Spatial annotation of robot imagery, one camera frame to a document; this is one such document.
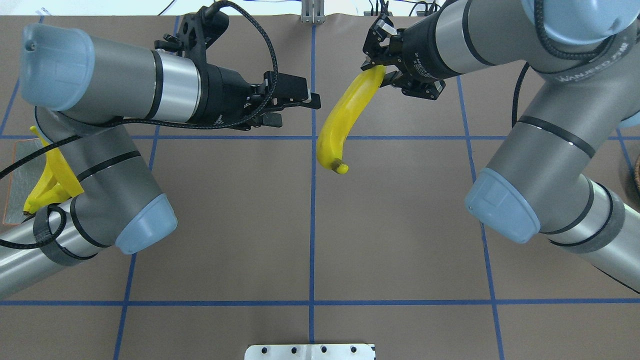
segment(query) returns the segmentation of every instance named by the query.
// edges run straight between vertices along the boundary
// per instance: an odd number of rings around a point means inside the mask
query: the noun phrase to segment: blue grid line
[[[317,300],[317,306],[491,305],[491,300]]]
[[[122,306],[122,301],[2,300],[0,306]]]
[[[552,304],[640,304],[640,297],[620,299],[502,299],[498,305],[552,305]]]
[[[465,107],[465,96],[462,91],[462,80],[460,77],[456,77],[458,83],[458,95],[460,97],[460,110],[462,112],[462,122],[465,127],[465,135],[467,136],[467,153],[469,156],[469,167],[471,168],[471,178],[473,182],[476,181],[476,164],[474,164],[473,148],[471,147],[471,138],[469,134],[469,125],[467,121],[467,109]],[[504,347],[502,346],[502,331],[500,330],[500,318],[498,316],[498,305],[495,301],[495,288],[493,287],[493,274],[491,271],[491,259],[489,258],[489,246],[486,241],[486,232],[484,231],[484,224],[480,223],[480,230],[482,232],[482,243],[484,252],[484,266],[486,268],[486,278],[489,285],[489,295],[491,297],[491,308],[493,312],[493,326],[495,328],[495,338],[498,345],[498,355],[500,360],[504,360]]]
[[[180,21],[180,17],[175,17],[175,23],[173,25],[173,34],[176,34],[178,31],[178,24]],[[153,171],[154,162],[156,159],[156,149],[158,144],[158,139],[160,136],[160,126],[156,126],[156,130],[154,131],[153,144],[151,145],[151,154],[149,156],[149,171]],[[122,336],[124,335],[124,326],[127,321],[127,310],[129,308],[129,297],[131,296],[131,284],[133,282],[133,273],[136,268],[136,258],[138,254],[133,254],[131,256],[131,262],[129,263],[129,273],[127,274],[127,286],[124,291],[124,300],[122,304],[122,312],[120,314],[120,324],[118,325],[118,337],[116,338],[116,345],[113,350],[113,360],[118,360],[120,357],[120,346],[122,345]]]
[[[158,136],[160,135],[160,126],[156,125],[156,131],[154,133],[154,143],[151,145],[151,155],[149,155],[149,170],[154,168],[154,161],[156,159],[156,149],[158,146]]]
[[[0,139],[13,139],[13,140],[30,140],[35,139],[35,135],[2,135]]]
[[[311,27],[311,91],[316,91],[316,25]],[[311,109],[311,211],[309,234],[309,343],[316,342],[316,110]]]
[[[0,300],[0,306],[123,306],[124,301],[95,300]],[[575,298],[575,299],[443,299],[443,300],[314,300],[314,306],[477,306],[477,305],[562,305],[562,304],[640,304],[636,298]],[[194,306],[309,306],[307,300],[136,300],[127,307]]]
[[[178,301],[129,301],[129,306],[211,306],[211,307],[243,307],[243,306],[309,306],[306,300],[178,300]]]
[[[15,81],[15,85],[13,86],[13,92],[11,93],[11,97],[9,98],[9,103],[6,105],[6,109],[4,111],[4,117],[2,118],[2,124],[0,124],[0,135],[4,132],[4,127],[6,126],[6,122],[9,119],[9,113],[11,113],[11,107],[13,106],[13,101],[15,100],[15,95],[18,93],[18,88],[20,87],[20,78]]]
[[[122,344],[122,336],[124,335],[124,324],[127,320],[127,310],[129,308],[129,295],[131,294],[131,281],[133,280],[133,270],[136,266],[136,254],[131,256],[129,263],[129,274],[127,275],[127,287],[124,291],[124,300],[122,301],[122,312],[120,313],[120,324],[118,325],[118,337],[116,338],[116,346],[113,350],[113,359],[120,357],[120,345]]]
[[[620,147],[622,148],[622,153],[625,155],[625,160],[627,161],[627,165],[629,166],[629,172],[631,173],[631,178],[633,178],[634,172],[634,164],[631,162],[631,157],[627,151],[627,146],[625,145],[625,141],[622,139],[622,133],[620,129],[616,129],[616,133],[618,134],[618,140],[620,141]]]

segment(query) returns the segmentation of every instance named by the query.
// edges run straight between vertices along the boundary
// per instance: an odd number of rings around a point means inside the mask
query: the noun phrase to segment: black ring band
[[[593,199],[595,198],[595,194],[593,192],[593,183],[589,179],[587,179],[587,181],[589,182],[589,200],[587,200],[587,204],[586,204],[586,206],[584,206],[584,210],[582,210],[582,213],[580,213],[580,215],[572,223],[570,223],[569,225],[563,227],[562,229],[556,230],[556,231],[550,231],[548,233],[540,232],[541,234],[555,235],[555,234],[563,233],[565,231],[569,231],[569,230],[573,229],[576,225],[578,225],[581,221],[583,221],[584,218],[587,217],[587,214],[589,213],[589,211],[591,210],[591,207],[593,205]]]
[[[609,214],[607,215],[607,220],[605,220],[605,222],[602,225],[602,227],[600,228],[600,230],[596,231],[595,234],[589,236],[585,240],[580,241],[579,243],[565,244],[565,243],[558,243],[558,242],[555,242],[553,240],[549,240],[549,241],[551,241],[552,244],[560,246],[560,247],[579,246],[579,245],[582,245],[584,243],[587,243],[587,242],[591,241],[591,239],[593,239],[596,236],[598,236],[607,227],[607,225],[609,225],[609,221],[611,220],[611,216],[613,215],[613,197],[611,196],[611,193],[607,190],[606,187],[601,186],[601,188],[602,188],[602,190],[604,190],[604,192],[607,194],[607,197],[609,198]]]
[[[486,61],[485,58],[483,58],[478,53],[478,51],[476,50],[476,47],[471,42],[471,36],[469,35],[469,8],[471,7],[472,1],[473,0],[467,1],[465,5],[465,10],[462,13],[462,35],[465,38],[465,43],[467,44],[467,48],[469,49],[469,52],[471,53],[471,55],[473,55],[476,58],[477,61],[487,66],[495,66],[496,64]]]
[[[136,158],[140,155],[140,151],[130,151],[130,152],[126,152],[124,154],[115,156],[111,159],[105,160],[102,163],[99,163],[98,165],[94,165],[88,169],[86,169],[85,171],[81,172],[77,177],[78,181],[82,181],[84,179],[86,179],[87,177],[90,177],[91,175],[96,174],[97,172],[100,172],[108,167],[112,167],[113,165],[116,165],[117,163],[121,163],[125,160],[129,160],[131,158]]]
[[[154,60],[156,61],[156,92],[154,93],[154,101],[151,104],[151,109],[149,109],[149,113],[145,116],[145,119],[152,119],[158,112],[160,100],[162,99],[162,89],[164,86],[162,58],[160,58],[160,54],[158,54],[157,51],[151,50],[151,53],[154,55]]]
[[[105,245],[103,243],[99,243],[97,241],[95,241],[89,234],[87,234],[87,232],[84,230],[84,227],[82,227],[82,225],[80,224],[80,220],[78,220],[78,215],[76,213],[76,200],[78,198],[74,197],[73,200],[71,200],[71,207],[69,209],[69,212],[71,213],[71,221],[73,221],[74,226],[76,227],[76,230],[78,230],[78,233],[80,234],[80,236],[82,236],[86,242],[90,243],[91,245],[95,246],[95,247],[109,247],[110,245]]]
[[[530,116],[520,117],[520,120],[518,120],[518,122],[523,122],[524,124],[539,127],[544,131],[556,135],[566,142],[574,144],[578,149],[584,151],[584,153],[587,154],[589,158],[593,158],[593,156],[596,154],[595,149],[586,141],[557,125],[551,124],[550,122]]]

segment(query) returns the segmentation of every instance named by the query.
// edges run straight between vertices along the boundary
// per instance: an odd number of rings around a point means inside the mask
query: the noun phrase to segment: yellow banana
[[[349,170],[349,166],[342,162],[344,141],[384,77],[385,67],[382,65],[361,72],[333,107],[316,144],[316,158],[324,168],[338,174]]]
[[[43,146],[48,145],[35,126],[31,126],[29,130],[40,138]],[[24,203],[23,210],[26,215],[35,214],[43,206],[64,202],[84,192],[59,149],[53,149],[45,156],[47,163],[40,180]]]

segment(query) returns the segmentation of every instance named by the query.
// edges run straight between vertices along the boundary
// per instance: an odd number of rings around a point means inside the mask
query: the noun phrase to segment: light blue end cap
[[[20,87],[31,104],[71,109],[89,87],[94,65],[93,42],[82,30],[44,24],[22,30]]]
[[[618,129],[624,129],[626,127],[632,127],[636,125],[640,125],[640,111],[637,112],[635,115],[628,117],[625,120],[622,120],[618,124]]]
[[[531,205],[502,175],[490,168],[480,171],[465,197],[467,210],[498,233],[525,243],[540,231]]]
[[[521,1],[533,24],[534,0]],[[546,0],[545,30],[563,44],[593,44],[626,29],[638,13],[640,0]]]
[[[178,226],[178,219],[165,194],[149,202],[136,217],[125,226],[116,239],[116,246],[127,255],[145,249],[171,234]]]

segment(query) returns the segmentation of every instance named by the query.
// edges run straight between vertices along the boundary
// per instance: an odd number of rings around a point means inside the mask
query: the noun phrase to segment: black cable
[[[516,122],[518,121],[518,101],[520,100],[520,88],[522,88],[522,81],[524,80],[524,76],[527,74],[527,70],[529,70],[529,63],[525,63],[520,71],[520,76],[518,76],[518,81],[516,81],[516,87],[513,89],[513,103],[511,105],[511,127],[516,126]]]
[[[253,118],[255,118],[261,111],[271,102],[271,98],[273,97],[273,92],[276,90],[276,86],[278,84],[278,60],[276,59],[276,52],[273,49],[273,44],[271,43],[271,39],[269,39],[269,35],[264,31],[262,26],[251,16],[248,12],[246,12],[243,8],[241,8],[238,4],[235,4],[231,1],[220,0],[213,3],[208,9],[205,11],[206,17],[212,17],[215,15],[221,8],[231,7],[236,9],[242,16],[244,16],[256,30],[262,35],[265,43],[267,44],[267,48],[269,49],[269,55],[271,56],[271,64],[273,66],[273,79],[270,84],[270,89],[264,100],[255,108],[249,115],[243,116],[237,122],[232,124],[223,124],[223,125],[198,125],[198,124],[186,124],[180,122],[168,122],[162,120],[152,120],[152,119],[121,119],[112,122],[107,122],[105,124],[96,125],[99,127],[115,127],[124,124],[149,124],[149,125],[159,125],[166,127],[178,127],[181,129],[197,129],[197,130],[213,130],[213,129],[222,129],[224,127],[233,127],[236,125],[240,125],[244,122],[247,122]]]
[[[164,8],[163,11],[158,13],[158,16],[164,14],[165,11],[167,11],[167,9],[169,9],[171,7],[171,5],[173,5],[173,3],[175,3],[175,0],[171,0],[171,2],[169,3],[169,5],[166,6],[166,8]]]
[[[440,5],[438,5],[438,3],[435,2],[435,0],[431,3],[431,6],[429,7],[429,11],[427,12],[427,15],[431,15],[432,13],[436,13],[438,12],[438,10],[440,9]]]
[[[429,6],[429,4],[427,4],[426,1],[418,1],[417,3],[413,4],[413,8],[411,8],[411,11],[409,12],[409,16],[411,16],[411,14],[413,14],[413,11],[415,10],[416,6],[423,4],[424,5],[424,10],[427,10],[427,6]]]
[[[16,249],[16,250],[31,250],[31,249],[37,249],[43,246],[46,246],[54,241],[56,241],[56,239],[60,236],[60,234],[62,233],[62,231],[65,229],[65,225],[67,224],[67,214],[65,213],[64,210],[62,210],[61,208],[57,207],[57,206],[47,206],[46,207],[46,211],[47,211],[47,219],[49,218],[49,211],[53,210],[55,212],[57,212],[58,214],[60,214],[60,224],[58,224],[58,228],[56,229],[56,231],[51,234],[51,237],[38,242],[38,243],[30,243],[30,244],[20,244],[20,243],[14,243],[11,241],[6,241],[6,240],[2,240],[0,239],[0,246],[3,247],[8,247],[10,249]]]
[[[591,60],[598,55],[607,47],[609,42],[611,41],[611,37],[609,37],[606,41],[600,44],[596,49],[587,53],[567,53],[566,51],[562,51],[556,48],[552,43],[551,39],[547,35],[547,30],[545,30],[545,9],[544,9],[544,0],[534,0],[533,2],[533,18],[534,24],[536,26],[536,34],[538,36],[538,40],[542,47],[551,54],[559,59],[564,60]]]
[[[42,149],[39,149],[37,151],[32,152],[31,154],[23,157],[22,159],[16,161],[15,163],[9,165],[8,167],[6,167],[4,170],[0,171],[0,179],[3,179],[5,176],[11,174],[15,169],[23,166],[24,164],[28,163],[29,161],[37,158],[38,156],[44,154],[47,151],[51,151],[53,149],[57,149],[58,147],[61,147],[62,145],[66,145],[70,142],[74,142],[76,140],[80,139],[80,136],[74,135],[74,136],[70,136],[66,139],[62,139],[58,142],[54,142],[50,145],[47,145],[45,147],[43,147]]]

